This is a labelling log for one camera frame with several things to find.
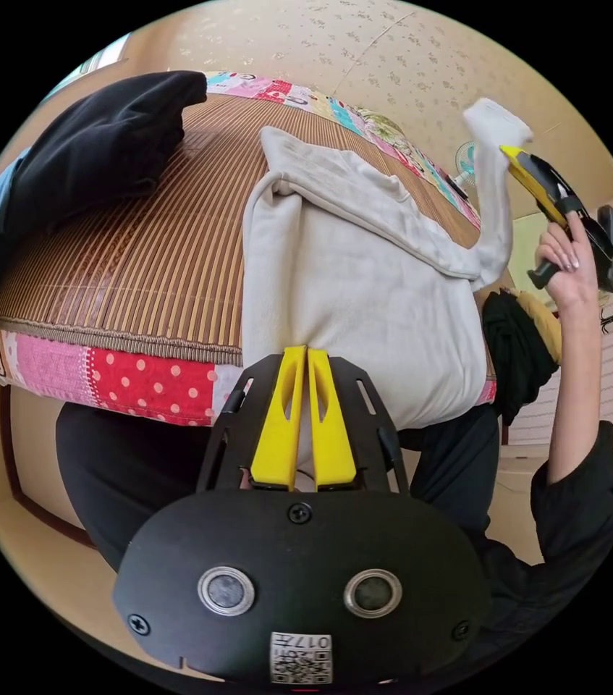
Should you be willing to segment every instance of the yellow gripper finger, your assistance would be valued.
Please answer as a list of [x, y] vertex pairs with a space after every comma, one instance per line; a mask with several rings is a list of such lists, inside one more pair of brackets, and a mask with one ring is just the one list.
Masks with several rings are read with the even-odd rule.
[[316, 489], [351, 484], [357, 469], [325, 350], [308, 351], [308, 386]]
[[306, 346], [288, 347], [279, 367], [275, 390], [255, 450], [253, 484], [294, 490], [301, 424]]

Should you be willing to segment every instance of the yellow fabric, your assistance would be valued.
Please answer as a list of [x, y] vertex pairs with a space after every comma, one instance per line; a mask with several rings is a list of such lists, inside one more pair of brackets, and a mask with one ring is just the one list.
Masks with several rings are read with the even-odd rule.
[[515, 288], [509, 291], [516, 297], [524, 312], [532, 318], [552, 359], [555, 363], [562, 364], [562, 327], [559, 321], [535, 295]]

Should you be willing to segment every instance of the woman's hand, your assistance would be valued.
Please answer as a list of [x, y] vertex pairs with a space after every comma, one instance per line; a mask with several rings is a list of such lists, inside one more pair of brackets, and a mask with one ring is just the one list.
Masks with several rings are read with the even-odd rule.
[[598, 307], [598, 280], [591, 244], [579, 216], [569, 212], [566, 217], [573, 241], [569, 241], [558, 224], [550, 222], [536, 251], [536, 265], [547, 260], [560, 268], [561, 272], [555, 273], [545, 288], [560, 316], [574, 310], [579, 312], [581, 308], [591, 311]]

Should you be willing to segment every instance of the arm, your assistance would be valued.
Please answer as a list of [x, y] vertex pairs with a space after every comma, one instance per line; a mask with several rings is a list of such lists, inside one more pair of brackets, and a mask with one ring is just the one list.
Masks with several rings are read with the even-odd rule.
[[596, 441], [601, 409], [601, 325], [598, 303], [560, 313], [562, 375], [550, 441], [547, 478], [562, 480]]
[[541, 238], [537, 259], [563, 272], [547, 285], [562, 324], [562, 375], [554, 416], [547, 482], [572, 473], [593, 448], [601, 401], [601, 327], [593, 251], [576, 213], [568, 216], [573, 242], [556, 224]]

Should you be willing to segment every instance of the black sleeve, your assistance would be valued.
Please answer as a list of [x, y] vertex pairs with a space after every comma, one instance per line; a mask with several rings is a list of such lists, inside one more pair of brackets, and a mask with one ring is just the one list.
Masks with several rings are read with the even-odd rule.
[[533, 476], [530, 490], [543, 558], [548, 564], [569, 560], [575, 572], [590, 576], [613, 544], [613, 424], [602, 421], [588, 456], [550, 485], [548, 464]]
[[593, 448], [568, 476], [547, 484], [543, 464], [530, 506], [544, 562], [524, 569], [514, 630], [532, 633], [562, 610], [613, 547], [613, 424], [602, 421]]
[[533, 477], [530, 504], [544, 562], [528, 565], [482, 538], [475, 546], [493, 595], [492, 614], [471, 658], [510, 648], [546, 625], [583, 588], [613, 546], [613, 425], [601, 422], [593, 448], [562, 480]]

